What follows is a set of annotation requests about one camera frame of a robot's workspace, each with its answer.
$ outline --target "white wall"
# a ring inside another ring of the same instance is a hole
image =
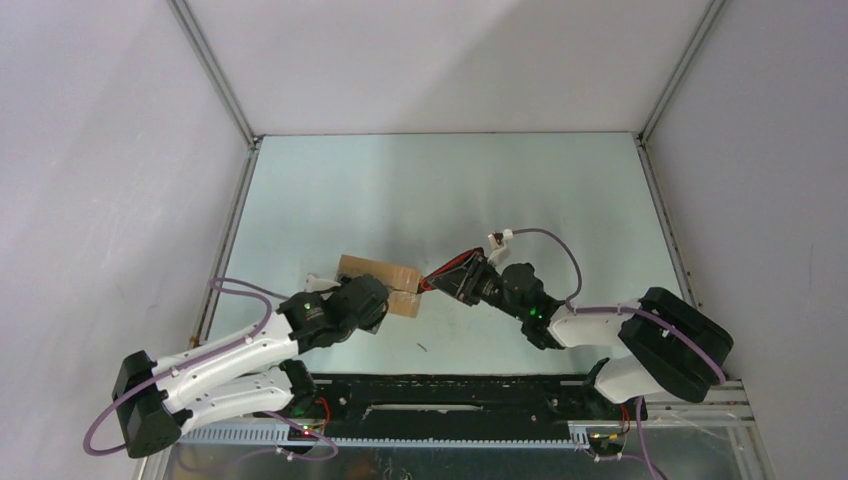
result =
[[[848,3],[731,2],[652,141],[779,478],[845,478]]]
[[[194,0],[256,131],[636,131],[708,0]]]
[[[0,477],[129,478],[83,434],[186,346],[246,150],[162,0],[6,1],[0,72]]]

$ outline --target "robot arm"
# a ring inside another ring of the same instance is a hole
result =
[[[113,399],[161,377],[117,407],[130,458],[156,453],[190,430],[218,420],[311,405],[315,385],[303,363],[290,359],[342,342],[357,328],[376,333],[389,297],[386,287],[370,275],[342,284],[311,280],[307,291],[280,304],[258,333],[258,325],[252,325],[158,361],[144,351],[125,358]],[[186,365],[192,359],[195,362]]]
[[[616,306],[574,309],[545,293],[529,263],[512,264],[498,273],[495,264],[506,257],[505,242],[511,233],[490,236],[495,261],[481,248],[469,250],[457,257],[460,261],[449,262],[449,268],[427,276],[422,288],[441,290],[466,305],[482,300],[515,317],[521,321],[521,332],[540,349],[580,345],[628,349],[632,355],[603,359],[588,376],[589,385],[612,403],[664,390],[697,403],[718,383],[714,367],[724,362],[733,339],[709,318],[658,287]],[[675,331],[646,320],[651,317]]]

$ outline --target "gray floor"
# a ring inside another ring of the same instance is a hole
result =
[[[495,229],[526,227],[572,247],[585,276],[578,304],[613,304],[653,285],[678,291],[629,134],[265,138],[227,274],[290,293],[308,273],[332,277],[343,253],[428,273]],[[509,262],[532,262],[548,293],[574,289],[574,269],[550,239],[511,245]],[[255,321],[254,302],[223,298],[210,338]],[[301,358],[313,372],[532,374],[585,373],[623,353],[543,352],[519,327],[433,292],[417,318],[390,315],[376,336],[357,332]]]

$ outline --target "cardboard box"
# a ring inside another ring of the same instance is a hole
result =
[[[421,272],[411,267],[342,255],[336,280],[342,275],[356,277],[366,273],[373,275],[389,289],[389,313],[411,318],[418,316]]]

